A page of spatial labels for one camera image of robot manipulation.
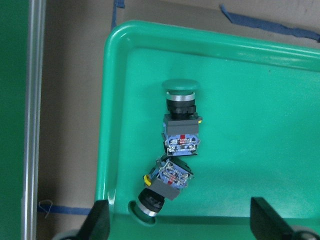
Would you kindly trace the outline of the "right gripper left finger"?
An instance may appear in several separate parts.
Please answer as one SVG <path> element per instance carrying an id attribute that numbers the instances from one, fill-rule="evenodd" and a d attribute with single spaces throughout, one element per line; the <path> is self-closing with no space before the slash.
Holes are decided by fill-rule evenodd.
<path id="1" fill-rule="evenodd" d="M 109 201 L 97 200 L 83 225 L 75 236 L 76 240 L 107 240 L 110 235 Z"/>

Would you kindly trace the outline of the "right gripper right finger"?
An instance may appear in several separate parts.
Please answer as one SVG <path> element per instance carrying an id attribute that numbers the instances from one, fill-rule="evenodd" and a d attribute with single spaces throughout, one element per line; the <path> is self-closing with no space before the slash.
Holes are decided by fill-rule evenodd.
<path id="1" fill-rule="evenodd" d="M 251 197 L 249 223 L 256 240 L 303 240 L 263 197 Z"/>

